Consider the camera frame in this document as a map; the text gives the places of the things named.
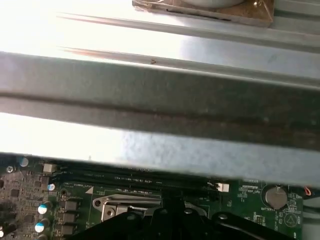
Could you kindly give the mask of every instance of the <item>electrolytic capacitor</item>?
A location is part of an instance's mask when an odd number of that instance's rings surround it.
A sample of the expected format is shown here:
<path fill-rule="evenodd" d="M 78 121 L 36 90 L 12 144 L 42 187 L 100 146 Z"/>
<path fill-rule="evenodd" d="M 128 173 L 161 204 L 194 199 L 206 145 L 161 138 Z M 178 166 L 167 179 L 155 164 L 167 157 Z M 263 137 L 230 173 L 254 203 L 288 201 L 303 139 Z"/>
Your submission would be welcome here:
<path fill-rule="evenodd" d="M 0 238 L 4 238 L 8 234 L 13 233 L 17 230 L 17 226 L 15 224 L 9 224 L 8 226 L 0 226 Z"/>
<path fill-rule="evenodd" d="M 53 204 L 50 201 L 46 201 L 45 203 L 40 204 L 40 206 L 38 206 L 38 213 L 39 214 L 45 214 L 48 211 L 50 211 L 50 209 L 52 209 Z"/>
<path fill-rule="evenodd" d="M 27 167 L 29 164 L 29 160 L 25 156 L 20 156 L 18 158 L 18 162 L 19 162 L 19 165 L 23 168 Z"/>
<path fill-rule="evenodd" d="M 41 234 L 35 240 L 48 240 L 48 237 L 46 235 Z"/>
<path fill-rule="evenodd" d="M 50 220 L 47 218 L 42 219 L 34 226 L 34 230 L 37 233 L 42 233 L 50 225 Z"/>

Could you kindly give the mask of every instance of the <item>metal bar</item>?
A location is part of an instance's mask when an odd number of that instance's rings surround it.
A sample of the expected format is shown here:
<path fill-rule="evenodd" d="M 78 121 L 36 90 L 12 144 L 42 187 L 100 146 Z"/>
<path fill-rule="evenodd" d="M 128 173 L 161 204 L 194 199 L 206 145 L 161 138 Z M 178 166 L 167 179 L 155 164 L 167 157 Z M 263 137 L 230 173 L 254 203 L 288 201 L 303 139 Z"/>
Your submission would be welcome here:
<path fill-rule="evenodd" d="M 0 114 L 0 151 L 193 175 L 319 185 L 320 153 Z"/>

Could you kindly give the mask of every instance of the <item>green circuit board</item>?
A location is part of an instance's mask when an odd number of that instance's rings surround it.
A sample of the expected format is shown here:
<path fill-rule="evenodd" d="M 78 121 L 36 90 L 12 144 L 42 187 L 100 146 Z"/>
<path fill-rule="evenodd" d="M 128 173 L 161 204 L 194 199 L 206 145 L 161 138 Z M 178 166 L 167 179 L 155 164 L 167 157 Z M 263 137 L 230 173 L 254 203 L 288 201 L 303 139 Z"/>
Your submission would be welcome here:
<path fill-rule="evenodd" d="M 263 188 L 269 185 L 256 180 L 248 181 L 250 182 L 243 180 L 229 181 L 229 192 L 221 192 L 217 201 L 212 202 L 205 198 L 187 198 L 186 200 L 203 208 L 208 213 L 209 218 L 216 212 L 230 212 L 292 238 L 302 240 L 302 197 L 290 191 L 289 188 L 288 205 L 280 210 L 274 210 L 266 206 L 261 199 Z M 67 190 L 70 197 L 77 196 L 82 199 L 81 208 L 79 209 L 81 217 L 78 219 L 78 231 L 101 222 L 102 213 L 92 207 L 92 202 L 95 198 L 118 193 L 130 194 L 127 191 L 114 191 L 107 186 L 81 185 L 73 182 L 64 183 L 61 189 Z"/>
<path fill-rule="evenodd" d="M 35 232 L 35 224 L 43 218 L 49 219 L 50 226 L 42 232 L 48 240 L 64 240 L 61 234 L 60 221 L 63 210 L 61 203 L 76 201 L 76 217 L 72 222 L 72 233 L 81 232 L 101 222 L 102 212 L 93 206 L 97 198 L 112 194 L 133 195 L 148 198 L 160 198 L 157 191 L 136 191 L 132 188 L 115 187 L 101 183 L 84 182 L 85 180 L 60 181 L 54 189 L 48 190 L 53 168 L 57 163 L 47 164 L 45 159 L 29 159 L 28 166 L 16 167 L 12 173 L 6 171 L 7 160 L 1 162 L 1 180 L 4 187 L 0 188 L 0 204 L 10 204 L 11 218 L 15 220 L 17 230 L 10 235 L 16 240 L 34 240 L 40 235 Z M 85 170 L 82 174 L 91 176 Z M 279 231 L 294 239 L 302 240 L 303 199 L 295 192 L 295 187 L 287 185 L 275 186 L 258 180 L 223 180 L 228 191 L 218 192 L 215 200 L 208 197 L 186 196 L 185 201 L 202 208 L 210 218 L 216 212 L 230 212 L 247 220 Z M 266 189 L 282 188 L 286 192 L 286 205 L 278 210 L 273 209 L 264 201 Z M 40 204 L 50 201 L 53 208 L 44 215 L 37 212 Z"/>

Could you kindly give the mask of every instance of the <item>computer component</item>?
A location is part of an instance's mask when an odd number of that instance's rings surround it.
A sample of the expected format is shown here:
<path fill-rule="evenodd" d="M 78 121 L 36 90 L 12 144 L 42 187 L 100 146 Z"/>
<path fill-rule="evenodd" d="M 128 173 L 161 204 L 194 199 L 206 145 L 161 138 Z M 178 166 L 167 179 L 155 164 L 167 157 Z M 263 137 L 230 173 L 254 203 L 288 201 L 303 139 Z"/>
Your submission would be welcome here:
<path fill-rule="evenodd" d="M 302 239 L 303 187 L 31 156 L 21 165 L 20 159 L 0 158 L 5 239 L 63 240 L 123 213 L 153 216 L 167 192 L 179 193 L 203 218 L 230 213 Z"/>

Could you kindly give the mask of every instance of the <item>metal rail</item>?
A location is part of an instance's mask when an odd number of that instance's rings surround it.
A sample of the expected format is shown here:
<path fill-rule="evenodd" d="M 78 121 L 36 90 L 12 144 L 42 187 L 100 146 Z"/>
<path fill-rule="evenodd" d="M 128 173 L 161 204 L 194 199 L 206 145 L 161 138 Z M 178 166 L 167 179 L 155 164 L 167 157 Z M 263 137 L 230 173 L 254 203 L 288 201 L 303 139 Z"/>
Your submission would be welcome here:
<path fill-rule="evenodd" d="M 0 151 L 318 185 L 319 1 L 287 2 L 258 28 L 7 1 Z"/>

